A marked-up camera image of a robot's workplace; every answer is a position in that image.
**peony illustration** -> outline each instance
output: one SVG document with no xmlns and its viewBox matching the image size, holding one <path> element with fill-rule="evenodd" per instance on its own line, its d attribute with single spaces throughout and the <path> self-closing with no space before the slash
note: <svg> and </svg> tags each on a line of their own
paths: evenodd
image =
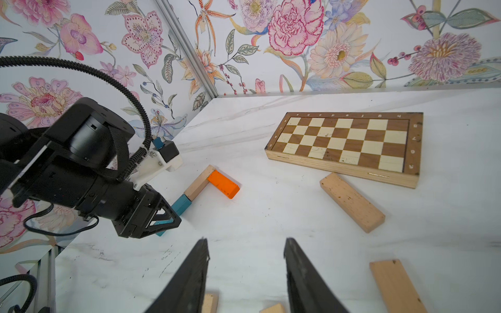
<svg viewBox="0 0 501 313">
<path fill-rule="evenodd" d="M 162 22 L 155 11 L 146 18 L 139 15 L 122 15 L 125 28 L 129 32 L 122 39 L 122 44 L 134 53 L 140 53 L 143 63 L 150 68 L 162 54 Z"/>
<path fill-rule="evenodd" d="M 0 195 L 0 248 L 20 237 L 25 231 L 23 221 L 36 212 L 35 203 L 25 201 L 19 208 L 12 206 L 12 199 Z"/>
<path fill-rule="evenodd" d="M 195 52 L 200 61 L 202 62 L 205 71 L 209 75 L 210 82 L 213 85 L 215 84 L 216 79 L 226 81 L 226 78 L 224 78 L 224 76 L 217 70 L 217 65 L 210 62 L 210 51 L 202 52 L 199 48 L 196 48 Z M 188 64 L 185 61 L 181 61 L 179 63 L 185 69 L 182 80 L 184 79 L 191 81 L 191 86 L 189 90 L 189 97 L 191 98 L 191 95 L 197 92 L 198 89 L 200 89 L 200 86 L 196 82 L 196 79 L 193 76 L 193 74 L 191 73 L 191 69 L 189 68 Z"/>
<path fill-rule="evenodd" d="M 80 51 L 95 55 L 103 52 L 103 47 L 92 32 L 92 27 L 80 14 L 71 14 L 71 21 L 64 24 L 61 29 L 61 40 L 69 53 Z"/>
<path fill-rule="evenodd" d="M 7 114 L 20 121 L 31 119 L 28 128 L 51 126 L 82 95 L 68 88 L 67 81 L 30 77 L 30 88 L 17 82 L 12 87 L 22 94 L 1 94 L 0 102 L 8 103 Z"/>
<path fill-rule="evenodd" d="M 480 59 L 482 45 L 468 34 L 446 33 L 424 43 L 409 70 L 423 80 L 446 82 L 460 77 Z"/>
<path fill-rule="evenodd" d="M 321 1 L 285 0 L 273 11 L 268 25 L 270 45 L 286 56 L 298 56 L 317 43 L 324 25 Z"/>
<path fill-rule="evenodd" d="M 61 12 L 70 13 L 70 3 L 67 0 L 9 0 L 9 2 L 12 10 L 22 14 L 33 26 L 42 22 L 46 27 L 52 27 L 63 19 Z"/>
<path fill-rule="evenodd" d="M 256 78 L 256 93 L 257 94 L 265 94 L 266 93 L 265 81 L 262 81 L 262 80 L 257 79 L 257 78 Z"/>
<path fill-rule="evenodd" d="M 367 35 L 362 34 L 362 27 L 355 23 L 349 27 L 339 23 L 336 31 L 327 31 L 311 51 L 311 59 L 308 60 L 310 68 L 322 79 L 340 76 L 355 63 L 366 39 Z"/>
<path fill-rule="evenodd" d="M 262 33 L 270 22 L 276 3 L 277 0 L 240 0 L 245 27 Z"/>
</svg>

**leaf illustration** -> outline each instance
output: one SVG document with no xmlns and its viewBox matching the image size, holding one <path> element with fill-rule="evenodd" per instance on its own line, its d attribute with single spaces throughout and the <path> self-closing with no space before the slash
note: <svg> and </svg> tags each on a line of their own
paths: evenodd
<svg viewBox="0 0 501 313">
<path fill-rule="evenodd" d="M 128 115 L 139 115 L 137 109 L 132 107 L 123 108 L 122 111 L 124 111 Z"/>
<path fill-rule="evenodd" d="M 172 69 L 172 61 L 175 58 L 176 58 L 176 55 L 169 53 L 163 59 L 162 77 L 169 84 L 172 83 L 172 75 L 174 74 L 174 70 Z"/>
<path fill-rule="evenodd" d="M 145 71 L 142 67 L 140 67 L 140 66 L 139 66 L 139 65 L 137 65 L 137 64 L 133 64 L 133 66 L 134 66 L 134 69 L 135 69 L 135 70 L 136 70 L 139 74 L 143 75 L 144 77 L 148 77 L 148 75 L 146 74 L 146 71 Z"/>
<path fill-rule="evenodd" d="M 370 67 L 374 74 L 381 77 L 382 79 L 386 79 L 386 66 L 384 66 L 383 62 L 381 62 L 374 53 L 371 55 Z"/>
<path fill-rule="evenodd" d="M 236 69 L 236 67 L 234 67 L 233 65 L 229 65 L 229 64 L 225 64 L 224 66 L 226 66 L 226 68 L 228 69 L 228 71 L 232 72 L 233 74 L 236 74 L 240 77 L 242 77 L 240 75 L 240 72 Z"/>
<path fill-rule="evenodd" d="M 461 77 L 451 78 L 447 84 L 475 84 L 500 81 L 501 57 L 487 58 L 473 63 Z"/>
<path fill-rule="evenodd" d="M 435 11 L 426 11 L 425 13 L 423 13 L 423 15 L 421 15 L 421 17 L 423 18 L 428 28 L 442 24 L 446 20 L 444 14 Z"/>
<path fill-rule="evenodd" d="M 233 50 L 235 49 L 234 36 L 235 29 L 232 29 L 231 32 L 229 32 L 228 37 L 226 37 L 226 52 L 228 54 L 233 53 Z"/>
<path fill-rule="evenodd" d="M 258 50 L 259 46 L 251 46 L 251 45 L 241 45 L 240 48 L 238 49 L 238 53 L 240 53 L 241 55 L 243 56 L 251 56 L 253 55 L 254 53 L 256 53 L 256 51 Z"/>
<path fill-rule="evenodd" d="M 449 17 L 447 24 L 459 30 L 499 22 L 492 14 L 480 9 L 462 10 Z"/>
<path fill-rule="evenodd" d="M 129 13 L 127 5 L 123 2 L 113 2 L 104 12 L 104 15 L 120 15 Z"/>
<path fill-rule="evenodd" d="M 386 80 L 379 83 L 375 88 L 386 88 Z"/>
<path fill-rule="evenodd" d="M 51 44 L 51 45 L 55 45 L 55 43 L 53 43 L 52 41 L 50 41 L 47 37 L 45 37 L 44 35 L 42 34 L 39 34 L 39 33 L 36 33 L 36 32 L 23 32 L 25 34 L 30 34 L 32 36 L 35 36 L 37 37 L 38 39 L 40 39 L 41 41 L 43 41 L 44 43 L 48 43 L 48 44 Z"/>
<path fill-rule="evenodd" d="M 341 77 L 341 80 L 353 89 L 366 89 L 373 83 L 372 77 L 364 72 L 348 73 Z"/>
<path fill-rule="evenodd" d="M 243 56 L 235 56 L 233 58 L 233 60 L 235 60 L 235 62 L 237 62 L 237 63 L 247 63 L 247 64 L 249 64 L 249 62 L 247 62 L 247 60 Z"/>
<path fill-rule="evenodd" d="M 161 94 L 161 95 L 163 95 L 163 90 L 162 90 L 162 86 L 160 86 L 160 82 L 158 80 L 156 82 L 157 82 L 156 85 L 157 85 L 158 93 Z"/>
<path fill-rule="evenodd" d="M 169 100 L 167 100 L 167 105 L 169 107 L 172 107 L 172 99 L 174 99 L 174 97 L 177 96 L 177 94 L 173 94 L 169 97 Z"/>
</svg>

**pink flower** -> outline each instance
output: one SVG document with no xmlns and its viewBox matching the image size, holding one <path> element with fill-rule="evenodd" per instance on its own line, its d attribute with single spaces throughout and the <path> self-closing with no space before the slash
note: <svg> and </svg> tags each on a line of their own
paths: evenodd
<svg viewBox="0 0 501 313">
<path fill-rule="evenodd" d="M 412 58 L 409 70 L 424 80 L 446 82 L 460 77 L 480 59 L 482 45 L 468 34 L 443 34 L 430 39 Z"/>
<path fill-rule="evenodd" d="M 265 94 L 266 93 L 265 81 L 262 81 L 262 80 L 257 79 L 257 78 L 256 78 L 256 93 L 257 94 Z"/>
<path fill-rule="evenodd" d="M 136 76 L 136 72 L 131 72 L 129 71 L 129 67 L 126 66 L 125 69 L 123 69 L 120 65 L 117 67 L 118 73 L 115 74 L 115 79 L 122 83 L 125 87 L 127 84 L 133 86 L 134 82 L 132 81 L 132 78 Z"/>
<path fill-rule="evenodd" d="M 0 248 L 5 247 L 25 231 L 23 221 L 36 212 L 35 203 L 25 201 L 19 208 L 12 206 L 12 199 L 0 195 Z"/>
<path fill-rule="evenodd" d="M 129 32 L 122 39 L 122 44 L 134 53 L 140 53 L 143 63 L 150 68 L 162 54 L 162 22 L 155 11 L 146 18 L 139 15 L 122 15 L 125 28 Z"/>
<path fill-rule="evenodd" d="M 71 22 L 64 24 L 61 29 L 61 40 L 69 53 L 82 51 L 88 55 L 95 55 L 103 52 L 103 47 L 92 32 L 92 27 L 80 14 L 71 14 Z"/>
<path fill-rule="evenodd" d="M 46 27 L 52 27 L 63 19 L 61 11 L 70 13 L 70 4 L 67 0 L 9 0 L 9 2 L 12 10 L 22 14 L 33 26 L 42 21 Z"/>
<path fill-rule="evenodd" d="M 277 0 L 240 0 L 245 27 L 262 33 L 270 22 L 276 3 Z"/>
<path fill-rule="evenodd" d="M 67 87 L 67 81 L 30 77 L 31 88 L 17 82 L 12 87 L 22 94 L 1 94 L 0 102 L 8 103 L 7 114 L 20 121 L 31 119 L 28 128 L 51 126 L 68 108 L 82 97 Z"/>
<path fill-rule="evenodd" d="M 317 43 L 324 24 L 324 7 L 320 0 L 285 0 L 273 11 L 268 25 L 270 45 L 286 56 L 298 56 L 306 46 Z"/>
</svg>

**natural wood block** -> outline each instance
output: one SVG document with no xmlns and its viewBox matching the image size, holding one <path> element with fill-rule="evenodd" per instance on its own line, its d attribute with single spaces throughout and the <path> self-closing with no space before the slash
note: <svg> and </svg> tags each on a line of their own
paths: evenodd
<svg viewBox="0 0 501 313">
<path fill-rule="evenodd" d="M 206 293 L 203 297 L 202 313 L 216 313 L 217 295 Z"/>
<path fill-rule="evenodd" d="M 427 313 L 400 260 L 369 264 L 388 313 Z"/>
<path fill-rule="evenodd" d="M 285 307 L 281 303 L 279 303 L 260 311 L 260 313 L 286 313 L 286 312 L 285 312 Z"/>
<path fill-rule="evenodd" d="M 188 189 L 186 189 L 184 194 L 190 201 L 195 200 L 198 194 L 207 186 L 207 184 L 209 183 L 207 178 L 215 170 L 216 168 L 214 168 L 212 165 L 207 166 L 207 168 L 204 169 L 204 171 L 195 179 L 195 181 L 193 181 Z"/>
<path fill-rule="evenodd" d="M 385 215 L 337 174 L 322 179 L 320 186 L 366 233 L 384 222 Z"/>
<path fill-rule="evenodd" d="M 238 187 L 237 184 L 216 170 L 212 172 L 207 180 L 230 199 L 233 199 L 236 193 L 240 190 L 240 187 Z"/>
</svg>

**chessboard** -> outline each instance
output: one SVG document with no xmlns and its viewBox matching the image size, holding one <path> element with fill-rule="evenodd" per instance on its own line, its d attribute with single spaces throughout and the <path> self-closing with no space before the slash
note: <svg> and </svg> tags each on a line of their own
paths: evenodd
<svg viewBox="0 0 501 313">
<path fill-rule="evenodd" d="M 423 113 L 287 113 L 269 159 L 416 188 Z"/>
</svg>

